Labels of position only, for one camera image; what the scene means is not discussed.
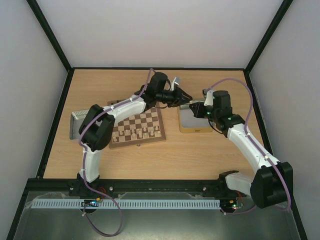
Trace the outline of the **gold metal tin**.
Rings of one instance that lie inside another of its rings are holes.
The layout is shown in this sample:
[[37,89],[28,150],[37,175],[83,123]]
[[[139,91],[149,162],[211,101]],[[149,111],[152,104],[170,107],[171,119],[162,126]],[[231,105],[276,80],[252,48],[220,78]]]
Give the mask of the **gold metal tin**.
[[210,133],[210,127],[206,118],[196,118],[189,107],[190,103],[181,105],[177,108],[179,131],[183,134],[191,133]]

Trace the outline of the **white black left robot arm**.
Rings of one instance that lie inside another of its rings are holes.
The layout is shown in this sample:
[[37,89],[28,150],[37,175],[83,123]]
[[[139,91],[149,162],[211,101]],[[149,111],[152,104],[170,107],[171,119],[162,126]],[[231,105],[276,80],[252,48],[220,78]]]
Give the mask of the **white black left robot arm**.
[[82,147],[82,164],[71,192],[79,197],[105,196],[98,191],[102,150],[110,143],[116,124],[133,115],[166,104],[169,108],[189,103],[193,98],[179,87],[179,80],[169,81],[162,72],[150,69],[144,85],[129,98],[113,105],[92,105],[79,127],[78,144]]

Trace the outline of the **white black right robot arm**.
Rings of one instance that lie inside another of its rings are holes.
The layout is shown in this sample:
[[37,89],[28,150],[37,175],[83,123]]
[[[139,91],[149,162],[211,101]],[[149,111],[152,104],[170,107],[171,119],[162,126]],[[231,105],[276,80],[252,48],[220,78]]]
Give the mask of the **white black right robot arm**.
[[229,171],[221,175],[218,191],[229,196],[239,191],[250,196],[261,209],[283,202],[291,207],[293,169],[288,162],[280,162],[269,153],[248,129],[245,120],[233,113],[230,94],[225,90],[209,90],[204,102],[191,103],[194,117],[214,122],[216,128],[244,155],[254,177]]

